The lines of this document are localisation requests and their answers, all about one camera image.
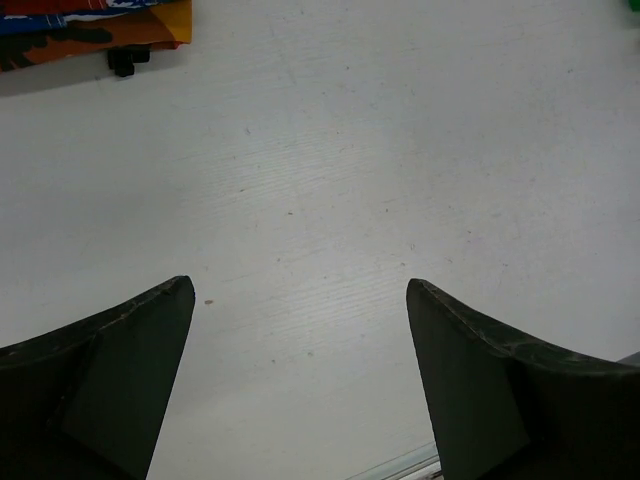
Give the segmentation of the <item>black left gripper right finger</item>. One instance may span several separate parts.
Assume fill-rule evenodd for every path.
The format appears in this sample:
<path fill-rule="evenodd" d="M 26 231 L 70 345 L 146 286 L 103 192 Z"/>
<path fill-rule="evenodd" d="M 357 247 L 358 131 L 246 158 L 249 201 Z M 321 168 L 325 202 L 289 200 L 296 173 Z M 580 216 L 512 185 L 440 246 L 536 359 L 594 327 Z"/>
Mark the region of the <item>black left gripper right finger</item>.
<path fill-rule="evenodd" d="M 639 358 L 554 345 L 413 279 L 408 319 L 447 479 L 635 479 Z"/>

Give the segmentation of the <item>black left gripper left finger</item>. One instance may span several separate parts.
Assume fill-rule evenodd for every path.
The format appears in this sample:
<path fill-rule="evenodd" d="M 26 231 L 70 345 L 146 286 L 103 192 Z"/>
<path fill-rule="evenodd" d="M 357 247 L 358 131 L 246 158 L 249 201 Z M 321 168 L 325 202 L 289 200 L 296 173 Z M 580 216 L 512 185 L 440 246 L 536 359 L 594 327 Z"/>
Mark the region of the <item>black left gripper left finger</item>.
<path fill-rule="evenodd" d="M 176 276 L 2 348 L 2 478 L 146 478 L 193 312 Z"/>

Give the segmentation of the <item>orange camouflage folded trousers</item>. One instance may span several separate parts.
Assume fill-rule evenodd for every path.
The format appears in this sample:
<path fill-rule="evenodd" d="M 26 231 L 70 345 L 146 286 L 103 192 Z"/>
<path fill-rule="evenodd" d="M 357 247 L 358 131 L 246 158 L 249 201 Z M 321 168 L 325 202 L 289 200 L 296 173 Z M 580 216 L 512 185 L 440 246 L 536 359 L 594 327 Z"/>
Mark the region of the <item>orange camouflage folded trousers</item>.
<path fill-rule="evenodd" d="M 166 1 L 114 18 L 72 21 L 66 28 L 1 35 L 1 71 L 103 51 L 109 70 L 126 78 L 155 50 L 175 50 L 192 40 L 190 1 Z"/>

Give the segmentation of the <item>blue white camouflage folded trousers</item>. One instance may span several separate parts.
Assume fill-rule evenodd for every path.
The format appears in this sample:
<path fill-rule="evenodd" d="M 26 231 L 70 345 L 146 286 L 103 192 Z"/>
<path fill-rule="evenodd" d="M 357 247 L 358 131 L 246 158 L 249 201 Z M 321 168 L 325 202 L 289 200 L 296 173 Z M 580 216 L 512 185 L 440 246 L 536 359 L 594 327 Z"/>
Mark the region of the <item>blue white camouflage folded trousers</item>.
<path fill-rule="evenodd" d="M 1 2 L 1 35 L 63 29 L 166 4 L 157 0 L 6 0 Z"/>

